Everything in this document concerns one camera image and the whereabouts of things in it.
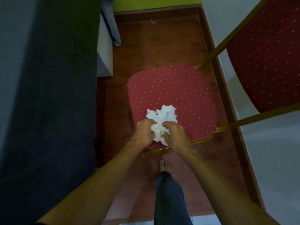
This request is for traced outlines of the person's right hand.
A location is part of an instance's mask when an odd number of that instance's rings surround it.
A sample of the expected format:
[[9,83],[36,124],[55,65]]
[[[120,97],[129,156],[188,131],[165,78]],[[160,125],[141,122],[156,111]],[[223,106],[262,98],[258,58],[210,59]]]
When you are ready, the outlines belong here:
[[167,144],[178,155],[188,154],[192,147],[185,129],[174,121],[163,122],[163,127],[169,130],[170,144]]

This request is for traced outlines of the person's left hand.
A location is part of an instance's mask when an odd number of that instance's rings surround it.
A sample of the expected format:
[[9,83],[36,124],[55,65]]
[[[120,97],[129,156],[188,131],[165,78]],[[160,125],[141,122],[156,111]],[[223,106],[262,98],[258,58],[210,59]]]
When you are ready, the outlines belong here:
[[149,146],[154,139],[154,132],[151,131],[151,128],[143,128],[143,120],[138,121],[136,125],[135,132],[130,139],[130,142],[142,150]]

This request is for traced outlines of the white paper tissue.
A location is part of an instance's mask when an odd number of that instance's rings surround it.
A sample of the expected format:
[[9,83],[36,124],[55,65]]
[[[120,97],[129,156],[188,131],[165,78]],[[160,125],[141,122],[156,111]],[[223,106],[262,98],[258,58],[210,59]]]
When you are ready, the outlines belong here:
[[175,114],[176,108],[172,105],[163,105],[160,110],[147,110],[146,118],[149,120],[154,120],[156,123],[151,125],[151,131],[154,133],[153,140],[155,142],[161,142],[164,146],[168,146],[165,141],[164,134],[170,134],[169,129],[163,126],[165,121],[173,121],[178,123],[177,115]]

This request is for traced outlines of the person's right forearm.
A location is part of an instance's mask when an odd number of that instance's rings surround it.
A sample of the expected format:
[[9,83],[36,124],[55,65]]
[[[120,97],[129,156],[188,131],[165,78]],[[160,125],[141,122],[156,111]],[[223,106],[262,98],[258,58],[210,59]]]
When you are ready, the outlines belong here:
[[222,225],[280,225],[219,175],[191,146],[174,147],[173,150],[196,176]]

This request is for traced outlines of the person's left forearm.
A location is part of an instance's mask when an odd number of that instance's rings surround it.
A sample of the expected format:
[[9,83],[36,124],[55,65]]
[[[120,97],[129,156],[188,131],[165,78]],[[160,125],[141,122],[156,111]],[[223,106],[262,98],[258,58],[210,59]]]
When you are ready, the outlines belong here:
[[133,161],[145,148],[137,140],[47,212],[37,225],[101,225]]

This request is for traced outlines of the person's bare foot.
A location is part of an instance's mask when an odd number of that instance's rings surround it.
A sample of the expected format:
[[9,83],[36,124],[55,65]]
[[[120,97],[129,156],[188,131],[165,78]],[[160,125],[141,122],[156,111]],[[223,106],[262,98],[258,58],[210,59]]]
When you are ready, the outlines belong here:
[[172,164],[165,162],[163,159],[160,160],[160,172],[171,175],[174,178],[175,170]]

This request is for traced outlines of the red dotted gold-framed chair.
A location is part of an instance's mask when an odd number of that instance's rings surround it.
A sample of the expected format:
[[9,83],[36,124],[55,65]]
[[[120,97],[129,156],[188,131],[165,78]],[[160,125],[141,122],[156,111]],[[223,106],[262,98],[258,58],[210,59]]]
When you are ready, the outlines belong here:
[[[218,126],[215,103],[200,73],[223,50],[258,114]],[[127,83],[133,121],[163,105],[176,108],[191,145],[212,135],[300,110],[300,0],[261,0],[200,64],[179,64],[135,73]],[[148,153],[166,154],[153,141]]]

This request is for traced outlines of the person's leg in jeans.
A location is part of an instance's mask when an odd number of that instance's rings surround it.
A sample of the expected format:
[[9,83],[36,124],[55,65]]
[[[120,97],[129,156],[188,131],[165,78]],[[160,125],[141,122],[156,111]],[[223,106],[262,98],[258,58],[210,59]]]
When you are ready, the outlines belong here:
[[193,225],[183,190],[166,171],[157,178],[154,225]]

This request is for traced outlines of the white bed base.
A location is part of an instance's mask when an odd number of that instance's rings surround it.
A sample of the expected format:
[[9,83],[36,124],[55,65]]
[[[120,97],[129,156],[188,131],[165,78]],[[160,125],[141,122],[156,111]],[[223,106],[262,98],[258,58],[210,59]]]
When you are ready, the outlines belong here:
[[113,42],[103,14],[100,14],[97,44],[97,78],[113,76]]

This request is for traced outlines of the dark grey bed mattress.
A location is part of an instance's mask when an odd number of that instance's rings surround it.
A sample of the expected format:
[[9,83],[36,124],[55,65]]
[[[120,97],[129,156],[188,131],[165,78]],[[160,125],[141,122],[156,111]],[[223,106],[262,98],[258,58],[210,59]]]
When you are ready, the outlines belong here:
[[95,172],[100,0],[0,0],[0,225],[37,222]]

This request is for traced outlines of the grey bed sheet corner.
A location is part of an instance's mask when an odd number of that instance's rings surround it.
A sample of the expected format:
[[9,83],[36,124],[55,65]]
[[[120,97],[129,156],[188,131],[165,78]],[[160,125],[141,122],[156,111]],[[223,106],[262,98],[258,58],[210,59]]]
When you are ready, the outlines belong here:
[[114,17],[114,0],[100,0],[104,21],[115,46],[121,46],[121,38]]

